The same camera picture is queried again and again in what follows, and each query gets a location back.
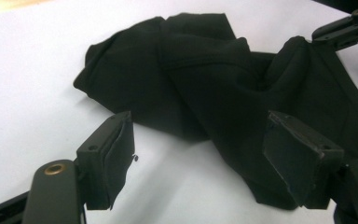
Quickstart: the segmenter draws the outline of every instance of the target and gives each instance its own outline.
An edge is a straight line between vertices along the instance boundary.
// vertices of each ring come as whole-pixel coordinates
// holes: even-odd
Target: brass grommet
[[[45,175],[57,175],[65,170],[65,165],[61,163],[52,164],[45,170]]]

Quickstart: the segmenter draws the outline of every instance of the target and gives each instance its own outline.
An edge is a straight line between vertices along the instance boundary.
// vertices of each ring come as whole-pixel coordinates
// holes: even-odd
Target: crumpled black cloth
[[[130,110],[135,122],[211,138],[259,203],[296,208],[262,154],[269,110],[358,159],[358,90],[334,50],[297,36],[277,54],[254,53],[224,14],[157,17],[121,31],[89,48],[74,85],[115,113]]]

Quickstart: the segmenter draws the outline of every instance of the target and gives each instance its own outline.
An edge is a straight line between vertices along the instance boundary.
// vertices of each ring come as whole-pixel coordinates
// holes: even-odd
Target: white table
[[[57,0],[0,14],[0,203],[30,188],[34,171],[77,148],[110,111],[76,90],[89,45],[155,16],[226,13],[251,50],[277,52],[290,37],[347,16],[309,0]],[[358,86],[358,46],[339,53]],[[134,125],[136,154],[112,211],[92,223],[333,223],[328,211],[255,202],[210,141],[189,144]]]

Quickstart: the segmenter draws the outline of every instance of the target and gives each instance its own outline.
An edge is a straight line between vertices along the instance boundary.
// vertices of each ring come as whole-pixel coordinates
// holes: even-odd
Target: black fabric
[[[249,50],[223,14],[155,18],[90,47],[75,87],[185,139],[210,137],[259,203],[296,204],[262,154],[267,113],[301,119],[358,159],[358,90],[333,49],[293,37]]]

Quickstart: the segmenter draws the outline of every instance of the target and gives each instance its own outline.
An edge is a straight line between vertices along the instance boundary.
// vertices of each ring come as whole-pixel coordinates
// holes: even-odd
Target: black plastic piece
[[[325,209],[329,174],[341,165],[344,150],[289,115],[269,111],[264,154],[299,206]]]
[[[34,174],[22,224],[86,223],[72,161],[53,161]]]
[[[0,223],[21,224],[27,196],[28,192],[25,192],[4,203],[0,203]]]
[[[358,8],[358,0],[313,0],[326,6],[351,13]]]
[[[358,8],[350,17],[331,22],[315,30],[312,42],[327,44],[335,50],[345,49],[358,43]]]
[[[336,224],[358,224],[358,160],[331,176],[330,195],[336,202]]]
[[[80,186],[88,210],[112,208],[134,154],[131,113],[107,119],[77,150]]]

